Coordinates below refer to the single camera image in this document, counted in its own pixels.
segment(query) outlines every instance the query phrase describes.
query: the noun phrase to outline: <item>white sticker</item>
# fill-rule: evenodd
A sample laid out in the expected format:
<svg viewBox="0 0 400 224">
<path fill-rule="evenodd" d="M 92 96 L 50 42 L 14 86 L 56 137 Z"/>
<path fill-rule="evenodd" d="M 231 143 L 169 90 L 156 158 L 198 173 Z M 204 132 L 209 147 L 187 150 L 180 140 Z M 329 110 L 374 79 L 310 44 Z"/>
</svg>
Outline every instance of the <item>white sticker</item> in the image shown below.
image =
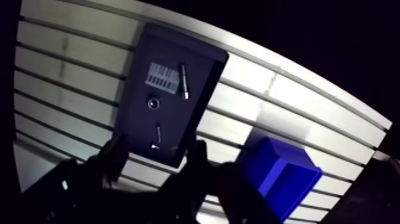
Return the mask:
<svg viewBox="0 0 400 224">
<path fill-rule="evenodd" d="M 179 72 L 162 65 L 151 63 L 146 84 L 175 94 L 179 87 Z"/>
</svg>

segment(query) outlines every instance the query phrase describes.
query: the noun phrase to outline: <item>black foreground object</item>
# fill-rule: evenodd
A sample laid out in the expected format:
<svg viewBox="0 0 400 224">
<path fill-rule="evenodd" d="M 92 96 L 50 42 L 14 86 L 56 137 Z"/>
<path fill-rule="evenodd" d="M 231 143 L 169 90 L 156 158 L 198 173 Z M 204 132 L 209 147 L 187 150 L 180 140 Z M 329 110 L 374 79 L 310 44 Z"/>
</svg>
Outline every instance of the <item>black foreground object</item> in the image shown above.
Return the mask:
<svg viewBox="0 0 400 224">
<path fill-rule="evenodd" d="M 179 167 L 221 76 L 228 53 L 147 24 L 135 50 L 113 136 L 129 151 Z"/>
<path fill-rule="evenodd" d="M 194 139 L 184 168 L 157 192 L 105 188 L 125 164 L 123 138 L 113 139 L 84 164 L 63 161 L 23 193 L 15 222 L 198 223 L 196 215 L 211 194 L 218 196 L 230 223 L 281 223 L 236 164 L 210 165 L 206 143 Z"/>
</svg>

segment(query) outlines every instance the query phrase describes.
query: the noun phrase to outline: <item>slatwall groove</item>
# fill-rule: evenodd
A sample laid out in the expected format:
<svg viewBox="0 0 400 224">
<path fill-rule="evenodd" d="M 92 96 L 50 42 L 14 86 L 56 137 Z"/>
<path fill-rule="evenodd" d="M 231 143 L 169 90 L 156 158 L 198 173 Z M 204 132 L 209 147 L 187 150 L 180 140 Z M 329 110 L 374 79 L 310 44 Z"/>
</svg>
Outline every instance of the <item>slatwall groove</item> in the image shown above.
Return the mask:
<svg viewBox="0 0 400 224">
<path fill-rule="evenodd" d="M 328 196 L 332 196 L 332 197 L 338 197 L 338 198 L 342 197 L 342 196 L 339 195 L 339 194 L 332 194 L 331 192 L 321 191 L 321 190 L 318 190 L 318 189 L 312 189 L 311 192 L 315 192 L 315 193 L 319 193 L 319 194 L 324 194 L 324 195 L 328 195 Z"/>
<path fill-rule="evenodd" d="M 358 142 L 358 143 L 360 143 L 360 144 L 362 144 L 362 145 L 364 145 L 364 146 L 366 146 L 368 148 L 372 148 L 373 150 L 376 151 L 376 148 L 374 148 L 371 144 L 363 141 L 362 139 L 357 138 L 356 136 L 351 135 L 350 133 L 345 132 L 342 129 L 339 129 L 339 128 L 337 128 L 337 127 L 325 122 L 322 119 L 319 119 L 319 118 L 317 118 L 315 116 L 312 116 L 312 115 L 309 115 L 309 114 L 307 114 L 307 113 L 305 113 L 305 112 L 303 112 L 303 111 L 301 111 L 301 110 L 299 110 L 299 109 L 297 109 L 295 107 L 292 107 L 289 104 L 285 104 L 285 103 L 283 103 L 283 102 L 281 102 L 279 100 L 276 100 L 276 99 L 274 99 L 274 98 L 272 98 L 272 97 L 270 97 L 268 95 L 263 95 L 263 94 L 261 94 L 261 93 L 259 93 L 257 91 L 253 91 L 252 89 L 247 88 L 246 86 L 242 86 L 239 83 L 232 82 L 231 80 L 226 79 L 224 77 L 221 77 L 220 83 L 223 83 L 223 84 L 225 84 L 225 85 L 227 85 L 229 87 L 232 87 L 232 88 L 235 88 L 235 89 L 237 89 L 239 91 L 242 91 L 242 92 L 245 92 L 247 94 L 250 94 L 250 95 L 252 95 L 254 97 L 257 97 L 259 99 L 262 99 L 264 101 L 270 102 L 270 103 L 272 103 L 274 105 L 277 105 L 278 107 L 281 107 L 281 108 L 283 108 L 285 110 L 293 112 L 293 113 L 295 113 L 297 115 L 300 115 L 300 116 L 302 116 L 302 117 L 304 117 L 304 118 L 306 118 L 308 120 L 311 120 L 311 121 L 313 121 L 313 122 L 315 122 L 317 124 L 320 124 L 320 125 L 328 128 L 328 129 L 331 129 L 331 130 L 333 130 L 333 131 L 335 131 L 335 132 L 337 132 L 337 133 L 339 133 L 339 134 L 341 134 L 341 135 L 343 135 L 343 136 L 345 136 L 345 137 L 347 137 L 347 138 L 349 138 L 349 139 L 351 139 L 353 141 L 356 141 L 356 142 Z"/>
<path fill-rule="evenodd" d="M 80 158 L 80 157 L 78 157 L 78 156 L 76 156 L 76 155 L 74 155 L 74 154 L 72 154 L 72 153 L 68 153 L 68 152 L 66 152 L 66 151 L 64 151 L 64 150 L 61 150 L 61 149 L 59 149 L 59 148 L 57 148 L 57 147 L 54 147 L 54 146 L 52 146 L 52 145 L 50 145 L 50 144 L 47 144 L 46 142 L 43 142 L 43 141 L 41 141 L 41 140 L 39 140 L 39 139 L 37 139 L 37 138 L 35 138 L 35 137 L 33 137 L 33 136 L 31 136 L 31 135 L 29 135 L 29 134 L 23 132 L 23 131 L 20 131 L 20 130 L 18 130 L 18 129 L 16 129 L 15 131 L 16 131 L 17 133 L 19 133 L 19 134 L 21 134 L 21 135 L 23 135 L 23 136 L 25 136 L 25 137 L 27 137 L 27 138 L 33 140 L 33 141 L 36 141 L 36 142 L 39 143 L 39 144 L 44 145 L 44 146 L 47 147 L 47 148 L 50 148 L 50 149 L 52 149 L 52 150 L 54 150 L 54 151 L 56 151 L 56 152 L 58 152 L 58 153 L 64 154 L 64 155 L 66 155 L 67 157 L 73 158 L 73 159 L 75 159 L 75 160 L 77 160 L 77 161 L 79 161 L 79 162 L 84 162 L 84 161 L 85 161 L 84 159 L 82 159 L 82 158 Z"/>
<path fill-rule="evenodd" d="M 119 41 L 114 41 L 112 39 L 108 39 L 108 38 L 104 38 L 102 36 L 94 35 L 92 33 L 84 32 L 82 30 L 72 29 L 72 28 L 69 28 L 69 27 L 66 27 L 66 26 L 60 26 L 60 25 L 57 25 L 55 23 L 49 23 L 49 22 L 46 22 L 46 21 L 43 21 L 43 20 L 37 20 L 37 19 L 34 19 L 34 18 L 29 18 L 29 17 L 22 17 L 20 20 L 24 21 L 24 22 L 27 22 L 27 23 L 35 24 L 35 25 L 38 25 L 38 26 L 43 26 L 43 27 L 47 27 L 47 28 L 50 28 L 50 29 L 58 30 L 58 31 L 61 31 L 61 32 L 71 33 L 73 35 L 81 36 L 83 38 L 92 39 L 94 41 L 102 42 L 102 43 L 114 46 L 116 48 L 121 48 L 121 49 L 124 49 L 124 50 L 127 50 L 127 51 L 131 51 L 131 52 L 135 51 L 135 46 L 133 46 L 133 45 L 128 45 L 128 44 L 125 44 L 125 43 L 121 43 Z"/>
<path fill-rule="evenodd" d="M 132 19 L 135 19 L 135 20 L 140 20 L 140 21 L 144 21 L 144 22 L 151 22 L 151 23 L 160 24 L 162 26 L 174 29 L 176 31 L 186 33 L 189 36 L 194 36 L 194 37 L 196 37 L 198 39 L 202 39 L 203 41 L 206 41 L 206 42 L 211 43 L 211 44 L 213 44 L 215 46 L 223 48 L 223 49 L 225 49 L 227 51 L 230 51 L 230 52 L 232 52 L 234 54 L 240 55 L 241 57 L 243 57 L 243 58 L 245 58 L 245 59 L 247 59 L 249 61 L 252 61 L 255 64 L 259 64 L 259 65 L 261 65 L 261 66 L 263 66 L 263 67 L 265 67 L 267 69 L 275 71 L 276 73 L 281 74 L 284 77 L 287 77 L 290 80 L 293 80 L 294 82 L 296 82 L 296 83 L 298 83 L 298 84 L 300 84 L 302 86 L 305 86 L 308 89 L 313 90 L 314 92 L 324 96 L 325 98 L 335 102 L 336 104 L 340 105 L 341 107 L 343 107 L 343 108 L 349 110 L 350 112 L 358 115 L 359 117 L 362 117 L 365 121 L 371 123 L 372 125 L 374 125 L 375 127 L 379 128 L 379 129 L 383 130 L 384 128 L 390 128 L 390 126 L 391 126 L 391 122 L 388 119 L 386 119 L 381 114 L 379 114 L 378 112 L 374 111 L 372 108 L 370 108 L 367 105 L 365 105 L 364 103 L 362 103 L 360 100 L 355 99 L 355 101 L 357 101 L 357 103 L 361 103 L 362 104 L 361 107 L 367 107 L 368 110 L 371 110 L 372 111 L 371 113 L 373 114 L 372 116 L 373 117 L 378 117 L 381 120 L 381 122 L 384 123 L 384 125 L 381 125 L 379 122 L 377 122 L 374 119 L 372 119 L 371 117 L 365 115 L 363 112 L 361 112 L 361 110 L 356 109 L 354 106 L 351 106 L 347 102 L 343 102 L 337 96 L 332 95 L 329 92 L 326 92 L 324 89 L 319 88 L 317 85 L 315 85 L 315 84 L 313 84 L 311 82 L 307 82 L 306 80 L 303 80 L 302 78 L 300 78 L 300 77 L 288 72 L 287 70 L 281 69 L 277 64 L 272 64 L 272 63 L 269 63 L 268 60 L 262 59 L 263 57 L 265 57 L 265 55 L 268 55 L 268 54 L 263 54 L 262 56 L 260 56 L 260 54 L 259 54 L 259 57 L 253 56 L 253 55 L 251 55 L 251 54 L 246 52 L 246 51 L 248 51 L 248 49 L 246 49 L 246 48 L 239 49 L 236 46 L 227 45 L 225 43 L 222 43 L 222 42 L 218 41 L 217 40 L 218 38 L 216 38 L 216 39 L 214 38 L 213 39 L 213 38 L 210 38 L 207 35 L 204 36 L 203 34 L 199 33 L 198 31 L 197 32 L 193 31 L 191 28 L 179 27 L 179 26 L 177 26 L 175 24 L 171 24 L 171 21 L 168 21 L 170 23 L 166 23 L 166 22 L 154 19 L 154 18 L 150 18 L 150 17 L 148 17 L 146 15 L 142 15 L 142 14 L 147 14 L 147 11 L 142 12 L 141 14 L 138 14 L 138 13 L 134 13 L 133 11 L 128 11 L 125 8 L 117 8 L 117 7 L 110 6 L 110 5 L 113 5 L 113 3 L 112 2 L 105 2 L 105 1 L 94 1 L 94 0 L 89 0 L 89 1 L 62 0 L 62 1 L 63 2 L 68 2 L 68 3 L 71 3 L 71 4 L 75 4 L 75 5 L 84 6 L 84 7 L 90 8 L 90 9 L 96 9 L 96 10 L 100 10 L 100 11 L 104 11 L 104 12 L 108 12 L 108 13 L 112 13 L 112 14 L 117 14 L 117 15 L 120 15 L 120 16 L 123 16 L 123 17 L 132 18 Z M 144 5 L 150 6 L 149 8 L 157 8 L 157 7 L 149 5 L 149 4 L 144 4 Z M 190 22 L 188 24 L 193 23 L 192 21 L 195 21 L 195 22 L 199 23 L 199 21 L 196 21 L 195 19 L 183 16 L 183 15 L 178 14 L 178 13 L 175 13 L 174 17 L 175 18 L 185 17 L 185 18 L 181 18 L 181 19 L 189 20 Z M 266 50 L 265 48 L 263 48 L 263 47 L 261 47 L 259 45 L 257 45 L 257 47 L 259 48 L 258 52 L 263 52 L 263 51 Z"/>
<path fill-rule="evenodd" d="M 308 204 L 300 204 L 301 207 L 305 207 L 308 209 L 315 209 L 315 210 L 321 210 L 321 211 L 330 211 L 330 209 L 325 209 L 317 206 L 309 206 Z"/>
<path fill-rule="evenodd" d="M 332 173 L 324 172 L 324 175 L 325 175 L 325 176 L 328 176 L 328 177 L 330 177 L 330 178 L 333 178 L 333 179 L 338 179 L 338 180 L 340 180 L 340 181 L 347 182 L 347 183 L 354 183 L 353 180 L 350 180 L 350 179 L 348 179 L 348 178 L 343 178 L 343 177 L 341 177 L 341 176 L 334 175 L 334 174 L 332 174 Z"/>
<path fill-rule="evenodd" d="M 56 59 L 59 59 L 59 60 L 62 60 L 62 61 L 66 61 L 68 63 L 75 64 L 77 66 L 80 66 L 80 67 L 83 67 L 83 68 L 86 68 L 86 69 L 89 69 L 89 70 L 93 70 L 93 71 L 96 71 L 98 73 L 102 73 L 102 74 L 104 74 L 106 76 L 114 77 L 116 79 L 126 80 L 125 76 L 122 76 L 122 75 L 120 75 L 118 73 L 114 73 L 112 71 L 109 71 L 109 70 L 106 70 L 106 69 L 103 69 L 103 68 L 100 68 L 100 67 L 97 67 L 97 66 L 93 66 L 93 65 L 91 65 L 89 63 L 85 63 L 85 62 L 82 62 L 80 60 L 75 60 L 73 58 L 66 57 L 64 55 L 55 54 L 53 52 L 46 51 L 46 50 L 43 50 L 41 48 L 37 48 L 35 46 L 31 46 L 31 45 L 26 44 L 26 43 L 17 42 L 17 46 L 20 46 L 22 48 L 25 48 L 25 49 L 28 49 L 28 50 L 31 50 L 31 51 L 34 51 L 34 52 L 37 52 L 37 53 L 40 53 L 40 54 L 47 55 L 47 56 L 52 57 L 52 58 L 56 58 Z"/>
<path fill-rule="evenodd" d="M 24 93 L 22 91 L 19 91 L 18 89 L 14 89 L 14 92 L 19 94 L 19 95 L 21 95 L 21 96 L 24 96 L 24 97 L 32 100 L 32 101 L 36 101 L 36 102 L 38 102 L 40 104 L 43 104 L 43 105 L 45 105 L 47 107 L 50 107 L 50 108 L 53 108 L 54 110 L 58 110 L 58 111 L 60 111 L 60 112 L 62 112 L 64 114 L 67 114 L 67 115 L 71 116 L 71 117 L 75 117 L 77 119 L 80 119 L 80 120 L 83 120 L 85 122 L 88 122 L 88 123 L 90 123 L 92 125 L 95 125 L 95 126 L 98 126 L 98 127 L 103 128 L 103 129 L 110 130 L 110 131 L 113 131 L 113 129 L 114 129 L 113 127 L 111 127 L 109 125 L 105 125 L 103 123 L 96 122 L 96 121 L 94 121 L 92 119 L 89 119 L 87 117 L 81 116 L 81 115 L 79 115 L 77 113 L 71 112 L 71 111 L 66 110 L 64 108 L 57 107 L 56 105 L 50 104 L 50 103 L 48 103 L 46 101 L 43 101 L 43 100 L 41 100 L 39 98 L 33 97 L 33 96 L 29 95 L 29 94 L 26 94 L 26 93 Z"/>
<path fill-rule="evenodd" d="M 318 222 L 315 222 L 315 221 L 313 221 L 313 220 L 308 220 L 308 219 L 297 219 L 297 218 L 292 218 L 292 217 L 289 217 L 288 220 L 299 221 L 299 222 L 308 222 L 308 223 L 318 223 Z"/>
<path fill-rule="evenodd" d="M 208 106 L 207 106 L 207 110 L 212 111 L 212 112 L 217 113 L 217 114 L 221 114 L 222 116 L 229 117 L 229 118 L 231 118 L 231 119 L 233 119 L 233 120 L 237 120 L 237 121 L 242 122 L 242 123 L 245 123 L 245 124 L 247 124 L 247 125 L 250 125 L 250 126 L 253 126 L 253 127 L 257 127 L 257 128 L 259 128 L 259 129 L 261 129 L 261 130 L 265 130 L 266 132 L 273 133 L 273 134 L 275 134 L 275 135 L 284 137 L 284 138 L 286 138 L 286 139 L 290 139 L 290 140 L 292 140 L 292 141 L 294 141 L 294 142 L 297 142 L 297 143 L 299 143 L 299 144 L 309 146 L 309 147 L 311 147 L 311 148 L 313 148 L 313 149 L 315 149 L 315 150 L 321 151 L 321 152 L 323 152 L 323 153 L 325 153 L 325 154 L 328 154 L 328 155 L 332 155 L 332 156 L 334 156 L 334 157 L 337 157 L 337 158 L 339 158 L 339 159 L 341 159 L 341 160 L 345 160 L 345 161 L 347 161 L 347 162 L 349 162 L 349 163 L 352 163 L 352 164 L 354 164 L 354 165 L 361 166 L 361 167 L 365 167 L 365 165 L 362 164 L 362 163 L 360 163 L 360 162 L 357 162 L 357 161 L 352 160 L 352 159 L 350 159 L 350 158 L 344 157 L 344 156 L 342 156 L 342 155 L 340 155 L 340 154 L 336 154 L 336 153 L 331 152 L 331 151 L 329 151 L 329 150 L 325 150 L 324 148 L 319 147 L 318 145 L 311 144 L 311 143 L 309 143 L 309 142 L 307 142 L 307 141 L 305 141 L 305 140 L 303 140 L 303 139 L 299 139 L 299 138 L 296 138 L 296 137 L 287 135 L 287 134 L 285 134 L 285 133 L 282 133 L 282 132 L 279 131 L 279 130 L 272 129 L 272 128 L 270 128 L 270 127 L 268 127 L 268 126 L 265 126 L 265 125 L 263 125 L 263 124 L 261 124 L 261 123 L 254 122 L 254 121 L 249 120 L 249 119 L 246 119 L 246 118 L 244 118 L 244 117 L 237 116 L 236 114 L 230 113 L 230 112 L 228 112 L 228 111 L 221 110 L 221 109 L 219 109 L 219 108 L 217 108 L 217 107 L 208 105 Z"/>
<path fill-rule="evenodd" d="M 235 86 L 235 85 L 231 85 L 231 86 L 234 87 L 234 88 L 236 88 L 236 89 L 238 89 L 238 86 L 237 86 L 237 85 L 236 85 L 236 86 Z M 337 128 L 337 127 L 334 127 L 333 125 L 330 125 L 330 124 L 328 124 L 327 122 L 325 122 L 325 121 L 323 121 L 323 120 L 321 120 L 321 119 L 318 119 L 318 118 L 316 118 L 316 117 L 314 117 L 314 116 L 309 116 L 307 113 L 304 113 L 304 112 L 302 112 L 302 111 L 300 111 L 300 110 L 297 110 L 297 109 L 295 109 L 295 108 L 292 108 L 292 107 L 290 107 L 290 106 L 288 106 L 288 105 L 285 106 L 285 103 L 281 103 L 280 101 L 277 101 L 276 99 L 272 99 L 271 97 L 269 97 L 269 98 L 264 97 L 264 98 L 263 98 L 263 100 L 266 100 L 266 99 L 271 99 L 270 102 L 272 102 L 273 104 L 278 105 L 279 107 L 283 107 L 283 108 L 285 108 L 285 109 L 287 109 L 287 110 L 289 110 L 289 111 L 291 111 L 291 112 L 294 112 L 295 114 L 300 115 L 300 116 L 302 116 L 302 117 L 306 117 L 307 119 L 310 119 L 310 120 L 312 120 L 312 121 L 314 121 L 314 122 L 316 122 L 316 123 L 318 123 L 318 124 L 320 124 L 320 125 L 322 125 L 322 126 L 328 128 L 328 129 L 331 129 L 331 130 L 333 130 L 333 131 L 335 131 L 335 132 L 338 132 L 338 133 L 340 133 L 341 135 L 346 136 L 346 137 L 348 137 L 348 138 L 350 138 L 350 139 L 352 139 L 352 140 L 354 140 L 354 141 L 356 141 L 356 142 L 358 142 L 358 143 L 360 143 L 360 144 L 363 144 L 363 145 L 365 145 L 365 146 L 367 146 L 367 147 L 370 147 L 370 148 L 373 147 L 371 144 L 369 144 L 369 143 L 363 141 L 362 139 L 357 138 L 356 136 L 351 135 L 351 134 L 349 134 L 349 133 L 343 131 L 342 129 L 339 129 L 339 128 Z"/>
<path fill-rule="evenodd" d="M 97 95 L 94 95 L 94 94 L 92 94 L 92 93 L 90 93 L 90 92 L 86 92 L 86 91 L 83 91 L 83 90 L 81 90 L 81 89 L 74 88 L 74 87 L 72 87 L 72 86 L 70 86 L 70 85 L 66 85 L 66 84 L 63 84 L 63 83 L 61 83 L 61 82 L 57 82 L 57 81 L 54 81 L 54 80 L 52 80 L 52 79 L 48 79 L 48 78 L 46 78 L 46 77 L 43 77 L 43 76 L 38 75 L 38 74 L 35 74 L 35 73 L 33 73 L 33 72 L 31 72 L 31 71 L 28 71 L 28 70 L 26 70 L 26 69 L 22 69 L 22 68 L 20 68 L 20 67 L 16 67 L 15 70 L 20 71 L 20 72 L 22 72 L 22 73 L 24 73 L 24 74 L 27 74 L 27 75 L 29 75 L 29 76 L 31 76 L 31 77 L 40 79 L 40 80 L 42 80 L 42 81 L 51 83 L 51 84 L 53 84 L 53 85 L 55 85 L 55 86 L 59 86 L 59 87 L 64 88 L 64 89 L 68 89 L 69 91 L 72 91 L 72 92 L 75 92 L 75 93 L 77 93 L 77 94 L 84 95 L 84 96 L 86 96 L 86 97 L 89 97 L 89 98 L 92 98 L 92 99 L 94 99 L 94 100 L 100 101 L 100 102 L 102 102 L 102 103 L 104 103 L 104 104 L 108 104 L 108 105 L 110 105 L 110 106 L 112 106 L 112 107 L 118 107 L 118 105 L 119 105 L 119 103 L 117 103 L 117 102 L 115 102 L 115 101 L 110 101 L 110 100 L 105 99 L 105 98 L 103 98 L 103 97 L 99 97 L 99 96 L 97 96 Z"/>
</svg>

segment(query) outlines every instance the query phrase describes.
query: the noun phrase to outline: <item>small screw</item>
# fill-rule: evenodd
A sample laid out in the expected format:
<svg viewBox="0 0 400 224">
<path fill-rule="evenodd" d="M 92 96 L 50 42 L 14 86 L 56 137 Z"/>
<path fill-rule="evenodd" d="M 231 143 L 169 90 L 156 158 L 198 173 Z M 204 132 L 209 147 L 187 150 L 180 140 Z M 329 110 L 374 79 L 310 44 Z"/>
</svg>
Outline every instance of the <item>small screw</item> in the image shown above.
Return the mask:
<svg viewBox="0 0 400 224">
<path fill-rule="evenodd" d="M 157 141 L 158 143 L 161 143 L 161 126 L 157 125 L 156 130 L 157 130 Z"/>
<path fill-rule="evenodd" d="M 156 150 L 159 150 L 159 149 L 160 149 L 160 148 L 159 148 L 157 145 L 155 145 L 154 143 L 151 144 L 151 148 L 152 148 L 152 149 L 156 149 Z"/>
</svg>

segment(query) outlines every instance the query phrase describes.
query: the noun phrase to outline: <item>metal pin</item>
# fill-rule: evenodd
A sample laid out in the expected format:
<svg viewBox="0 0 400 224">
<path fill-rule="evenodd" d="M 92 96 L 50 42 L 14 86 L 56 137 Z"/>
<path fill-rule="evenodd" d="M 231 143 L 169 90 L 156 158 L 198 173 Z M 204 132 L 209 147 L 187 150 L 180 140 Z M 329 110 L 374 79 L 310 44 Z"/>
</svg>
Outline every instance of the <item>metal pin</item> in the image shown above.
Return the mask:
<svg viewBox="0 0 400 224">
<path fill-rule="evenodd" d="M 186 74 L 186 66 L 185 64 L 181 64 L 179 66 L 180 70 L 180 79 L 181 79 L 181 88 L 182 88 L 182 97 L 183 99 L 189 99 L 189 87 L 188 87 L 188 76 Z"/>
<path fill-rule="evenodd" d="M 157 141 L 158 143 L 161 143 L 161 126 L 157 125 L 156 130 L 157 130 Z"/>
</svg>

